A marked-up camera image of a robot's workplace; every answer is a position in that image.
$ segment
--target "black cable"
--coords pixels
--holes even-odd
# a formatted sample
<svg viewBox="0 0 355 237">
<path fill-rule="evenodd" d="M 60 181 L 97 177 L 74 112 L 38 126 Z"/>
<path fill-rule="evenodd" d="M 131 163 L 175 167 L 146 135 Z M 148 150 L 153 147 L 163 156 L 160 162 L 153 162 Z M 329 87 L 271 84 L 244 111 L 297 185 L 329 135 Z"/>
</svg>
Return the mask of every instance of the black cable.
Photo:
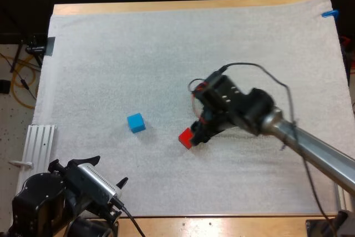
<svg viewBox="0 0 355 237">
<path fill-rule="evenodd" d="M 142 237 L 145 237 L 143 231 L 139 227 L 138 223 L 135 221 L 135 219 L 132 217 L 132 215 L 128 212 L 127 208 L 124 206 L 124 204 L 116 197 L 112 197 L 111 199 L 112 204 L 114 204 L 118 209 L 122 210 L 126 215 L 129 217 L 129 219 L 132 221 L 133 225 L 136 227 L 137 231 Z"/>
<path fill-rule="evenodd" d="M 192 83 L 197 80 L 204 80 L 204 79 L 198 78 L 198 79 L 193 79 L 191 82 L 189 82 L 189 84 L 187 85 L 187 89 L 189 90 L 190 93 L 192 93 L 192 90 L 191 90 Z"/>
<path fill-rule="evenodd" d="M 11 63 L 10 63 L 10 61 L 7 59 L 7 57 L 5 57 L 2 53 L 0 53 L 0 56 L 3 57 L 3 58 L 6 60 L 7 64 L 9 64 L 10 67 L 12 67 L 12 66 L 11 66 Z M 31 97 L 32 97 L 34 100 L 37 100 L 36 97 L 32 94 L 31 90 L 29 89 L 29 86 L 28 86 L 28 84 L 26 83 L 26 81 L 21 77 L 21 75 L 18 73 L 18 71 L 17 71 L 16 69 L 14 69 L 14 71 L 15 71 L 15 72 L 17 73 L 17 75 L 20 77 L 20 81 L 21 81 L 23 87 L 25 87 L 25 89 L 29 92 L 29 94 L 31 95 Z"/>
<path fill-rule="evenodd" d="M 308 180 L 310 182 L 311 189 L 312 189 L 312 192 L 313 192 L 313 197 L 315 198 L 315 201 L 317 203 L 317 206 L 318 206 L 320 212 L 322 213 L 322 215 L 324 216 L 326 221 L 329 223 L 329 226 L 332 229 L 333 235 L 335 237 L 337 237 L 337 232 L 336 232 L 336 230 L 335 230 L 335 228 L 333 226 L 333 223 L 330 221 L 329 217 L 327 216 L 327 214 L 324 212 L 324 210 L 322 208 L 322 205 L 320 203 L 320 200 L 319 200 L 317 192 L 316 192 L 315 184 L 313 182 L 310 169 L 309 169 L 307 161 L 306 161 L 306 157 L 303 154 L 303 149 L 301 149 L 301 147 L 299 146 L 299 143 L 298 143 L 298 134 L 297 134 L 297 131 L 296 131 L 297 125 L 296 125 L 296 121 L 295 121 L 295 114 L 294 114 L 294 109 L 293 109 L 293 101 L 292 101 L 292 95 L 291 95 L 290 88 L 286 84 L 280 82 L 275 76 L 273 76 L 270 72 L 268 72 L 263 66 L 261 66 L 259 64 L 255 64 L 255 63 L 249 63 L 249 62 L 230 63 L 230 64 L 227 64 L 227 65 L 224 65 L 223 67 L 221 67 L 219 69 L 219 72 L 222 73 L 225 70 L 227 70 L 228 67 L 233 66 L 233 65 L 249 65 L 249 66 L 254 66 L 254 67 L 260 68 L 271 79 L 273 79 L 276 83 L 278 83 L 279 85 L 283 86 L 286 89 L 287 97 L 288 97 L 288 103 L 290 105 L 290 117 L 291 117 L 291 125 L 292 125 L 293 136 L 294 136 L 295 141 L 296 141 L 297 149 L 300 152 L 300 156 L 301 156 L 301 158 L 303 160 L 303 165 L 305 166 L 305 169 L 306 169 L 307 177 L 308 177 Z"/>
</svg>

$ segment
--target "red cube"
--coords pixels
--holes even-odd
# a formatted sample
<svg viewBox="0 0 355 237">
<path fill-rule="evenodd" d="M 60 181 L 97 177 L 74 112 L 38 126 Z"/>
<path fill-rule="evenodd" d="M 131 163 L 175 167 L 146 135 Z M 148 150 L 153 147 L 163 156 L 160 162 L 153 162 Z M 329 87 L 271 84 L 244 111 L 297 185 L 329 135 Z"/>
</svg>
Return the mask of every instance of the red cube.
<svg viewBox="0 0 355 237">
<path fill-rule="evenodd" d="M 179 135 L 179 141 L 181 144 L 183 144 L 184 147 L 186 147 L 187 149 L 190 149 L 192 147 L 190 140 L 193 136 L 194 135 L 193 135 L 192 131 L 190 130 L 190 128 L 187 128 Z"/>
</svg>

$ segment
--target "blue cube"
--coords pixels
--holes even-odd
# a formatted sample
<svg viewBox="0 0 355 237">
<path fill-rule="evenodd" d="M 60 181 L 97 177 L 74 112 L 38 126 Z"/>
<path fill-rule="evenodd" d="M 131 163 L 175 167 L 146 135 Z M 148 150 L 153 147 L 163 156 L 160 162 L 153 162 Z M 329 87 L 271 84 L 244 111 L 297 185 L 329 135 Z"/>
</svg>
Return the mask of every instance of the blue cube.
<svg viewBox="0 0 355 237">
<path fill-rule="evenodd" d="M 127 117 L 127 120 L 128 120 L 128 126 L 133 133 L 137 133 L 140 132 L 141 130 L 145 130 L 143 117 L 140 113 Z"/>
</svg>

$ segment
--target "table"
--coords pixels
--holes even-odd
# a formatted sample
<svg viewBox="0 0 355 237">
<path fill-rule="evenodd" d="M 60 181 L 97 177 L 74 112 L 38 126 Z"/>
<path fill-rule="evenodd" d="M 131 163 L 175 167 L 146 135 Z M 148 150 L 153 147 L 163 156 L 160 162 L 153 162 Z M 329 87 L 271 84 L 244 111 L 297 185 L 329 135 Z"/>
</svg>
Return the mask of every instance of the table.
<svg viewBox="0 0 355 237">
<path fill-rule="evenodd" d="M 98 14 L 176 9 L 275 6 L 304 0 L 208 0 L 177 2 L 58 4 L 55 15 Z M 305 220 L 319 216 L 250 216 L 139 218 L 146 236 L 306 236 Z M 120 220 L 120 236 L 137 236 L 129 219 Z"/>
</svg>

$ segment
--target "floor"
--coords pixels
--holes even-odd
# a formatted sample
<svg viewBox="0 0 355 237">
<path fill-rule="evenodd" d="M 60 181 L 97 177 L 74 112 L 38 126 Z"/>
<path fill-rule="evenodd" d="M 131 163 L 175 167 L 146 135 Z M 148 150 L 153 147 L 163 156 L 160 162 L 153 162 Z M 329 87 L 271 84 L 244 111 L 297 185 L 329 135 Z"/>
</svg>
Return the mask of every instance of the floor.
<svg viewBox="0 0 355 237">
<path fill-rule="evenodd" d="M 16 53 L 16 45 L 0 45 L 0 53 L 11 58 Z M 26 60 L 29 55 L 22 51 L 20 59 Z M 11 80 L 10 66 L 0 57 L 0 79 Z M 20 75 L 30 85 L 32 93 L 36 93 L 40 72 L 23 67 Z M 11 219 L 11 201 L 16 192 L 19 169 L 8 163 L 9 160 L 21 160 L 26 139 L 27 126 L 31 124 L 35 100 L 23 88 L 14 86 L 14 92 L 24 105 L 16 101 L 12 92 L 0 94 L 0 231 L 8 229 Z M 350 85 L 352 102 L 355 102 L 355 75 L 352 75 Z"/>
</svg>

